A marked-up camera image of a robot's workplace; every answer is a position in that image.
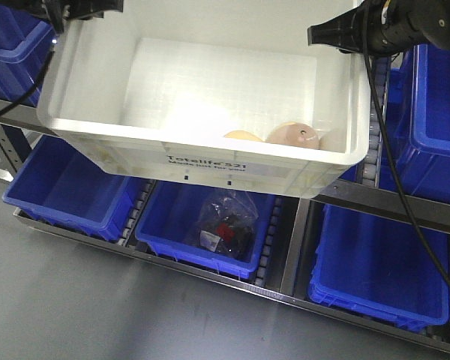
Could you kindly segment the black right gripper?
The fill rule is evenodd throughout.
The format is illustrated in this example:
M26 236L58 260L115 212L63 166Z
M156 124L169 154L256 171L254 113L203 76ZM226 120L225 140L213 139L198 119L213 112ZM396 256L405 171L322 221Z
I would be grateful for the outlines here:
M368 55L394 55L420 44L450 50L450 1L363 1L310 26L307 41Z

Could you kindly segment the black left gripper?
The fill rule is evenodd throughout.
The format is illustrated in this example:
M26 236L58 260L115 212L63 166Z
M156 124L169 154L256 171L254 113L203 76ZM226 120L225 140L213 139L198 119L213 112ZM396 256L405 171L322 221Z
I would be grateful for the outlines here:
M123 0L17 0L7 6L48 22L56 34L63 34L73 20L103 18L107 11L122 12Z

